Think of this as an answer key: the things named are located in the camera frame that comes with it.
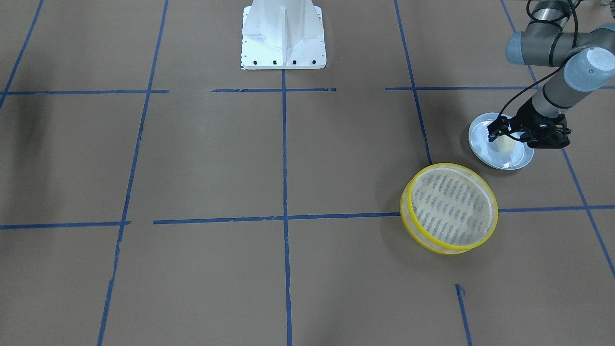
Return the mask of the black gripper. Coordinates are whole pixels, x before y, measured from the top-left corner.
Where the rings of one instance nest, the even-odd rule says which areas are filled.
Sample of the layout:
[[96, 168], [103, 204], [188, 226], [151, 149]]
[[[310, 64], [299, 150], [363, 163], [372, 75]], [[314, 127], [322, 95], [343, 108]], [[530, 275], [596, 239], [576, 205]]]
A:
[[488, 142], [493, 143], [499, 136], [514, 141], [523, 141], [529, 148], [562, 149], [570, 144], [571, 129], [566, 117], [556, 112], [555, 117], [544, 116], [536, 110], [529, 99], [518, 109], [515, 116], [515, 131], [510, 130], [512, 118], [498, 115], [488, 126]]

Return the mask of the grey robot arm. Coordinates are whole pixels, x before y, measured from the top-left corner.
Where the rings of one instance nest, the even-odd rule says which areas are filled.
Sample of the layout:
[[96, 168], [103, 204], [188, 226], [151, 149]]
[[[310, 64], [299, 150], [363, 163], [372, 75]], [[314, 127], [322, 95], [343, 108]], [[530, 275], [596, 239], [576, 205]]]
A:
[[[534, 7], [526, 4], [529, 24], [509, 38], [506, 58], [517, 65], [555, 70], [540, 80], [540, 90], [515, 116], [500, 113], [488, 125], [490, 142], [507, 136], [529, 148], [568, 146], [571, 130], [565, 112], [614, 77], [614, 25], [580, 32], [577, 4], [576, 0], [539, 0]], [[576, 26], [573, 32], [564, 31], [569, 21]]]

